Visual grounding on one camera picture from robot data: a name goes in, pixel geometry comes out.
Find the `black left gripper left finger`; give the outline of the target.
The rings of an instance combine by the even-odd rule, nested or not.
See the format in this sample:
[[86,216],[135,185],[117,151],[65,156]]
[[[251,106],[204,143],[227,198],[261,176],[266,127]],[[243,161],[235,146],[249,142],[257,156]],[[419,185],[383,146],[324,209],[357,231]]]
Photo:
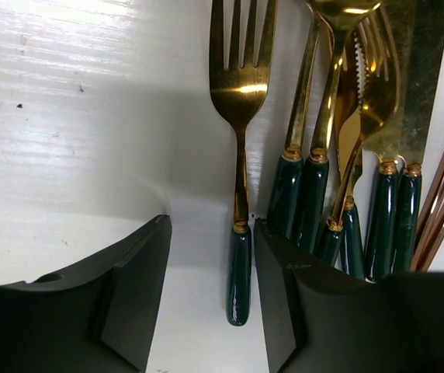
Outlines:
[[172,223],[36,281],[0,285],[0,372],[143,372],[157,322]]

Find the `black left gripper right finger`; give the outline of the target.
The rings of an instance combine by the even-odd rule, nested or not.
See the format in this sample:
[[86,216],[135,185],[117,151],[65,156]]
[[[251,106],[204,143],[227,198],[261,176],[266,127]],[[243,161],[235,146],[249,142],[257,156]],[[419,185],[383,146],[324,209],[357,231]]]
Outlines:
[[444,273],[370,284],[255,223],[255,262],[272,372],[444,372]]

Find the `gold fork green handle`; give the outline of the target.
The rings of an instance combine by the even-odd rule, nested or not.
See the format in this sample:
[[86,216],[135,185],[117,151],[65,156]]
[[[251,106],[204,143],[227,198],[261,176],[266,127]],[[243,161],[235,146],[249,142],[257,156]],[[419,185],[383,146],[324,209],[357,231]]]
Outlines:
[[343,238],[342,215],[345,210],[348,188],[353,169],[366,140],[386,127],[397,111],[400,91],[400,69],[394,38],[383,7],[371,12],[361,23],[360,42],[363,44],[366,70],[358,115],[349,128],[342,131],[343,138],[350,141],[337,197],[318,244],[316,256],[334,266]]
[[232,326],[243,326],[250,312],[251,228],[248,223],[245,134],[268,92],[276,30],[277,3],[269,1],[265,7],[261,40],[255,39],[257,6],[256,1],[250,3],[244,41],[240,40],[239,1],[234,2],[228,39],[224,37],[224,4],[221,0],[213,1],[210,18],[210,98],[216,111],[230,124],[237,143],[226,307],[227,321]]

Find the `gold spoon green handle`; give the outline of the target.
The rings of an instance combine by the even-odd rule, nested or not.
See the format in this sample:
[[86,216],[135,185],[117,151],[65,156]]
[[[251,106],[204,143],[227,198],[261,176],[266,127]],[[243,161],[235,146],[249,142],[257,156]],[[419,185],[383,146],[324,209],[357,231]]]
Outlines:
[[342,66],[342,54],[347,36],[360,21],[380,6],[379,1],[309,1],[313,14],[332,32],[333,48],[324,94],[317,115],[310,153],[304,162],[301,206],[299,208],[297,245],[314,251],[324,206],[328,180],[328,149]]
[[320,28],[320,18],[312,9],[286,140],[277,162],[266,215],[268,223],[288,239],[293,237],[293,224],[304,175],[303,141]]

